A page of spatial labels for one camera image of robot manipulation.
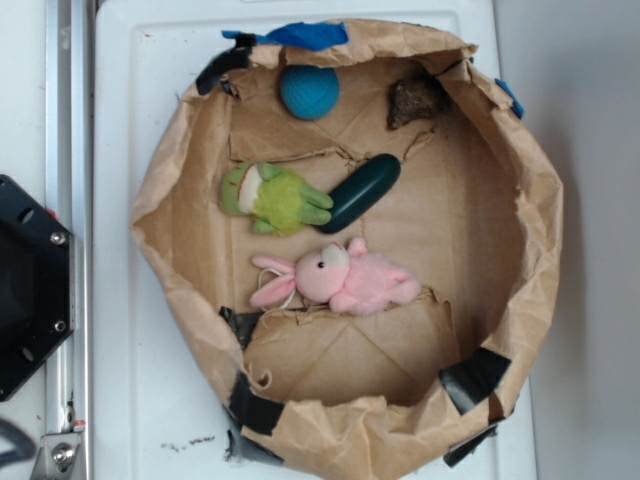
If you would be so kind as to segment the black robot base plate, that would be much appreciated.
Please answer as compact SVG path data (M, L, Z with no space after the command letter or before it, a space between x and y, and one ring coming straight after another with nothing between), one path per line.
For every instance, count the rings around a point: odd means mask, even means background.
M10 400L72 331L72 235L1 176L1 400Z

